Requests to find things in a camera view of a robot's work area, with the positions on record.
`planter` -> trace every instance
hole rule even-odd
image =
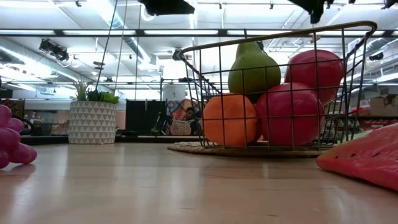
[[[116,105],[95,101],[70,104],[69,143],[112,144],[116,128]]]

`woven placemat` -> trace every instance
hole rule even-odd
[[[214,156],[234,156],[234,157],[317,157],[327,151],[328,148],[321,149],[280,149],[273,147],[249,147],[247,149],[235,147],[203,147],[200,142],[177,142],[167,149],[188,152],[193,154],[207,154]]]

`pear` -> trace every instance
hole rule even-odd
[[[279,84],[280,68],[274,59],[264,53],[256,42],[238,45],[235,62],[228,75],[228,88],[231,93],[266,91]]]

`table surface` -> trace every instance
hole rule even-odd
[[[167,146],[36,146],[32,165],[0,170],[0,223],[397,223],[397,193],[322,171],[314,159]]]

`watermelon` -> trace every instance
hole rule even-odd
[[[398,191],[398,124],[335,146],[317,157],[323,169]]]

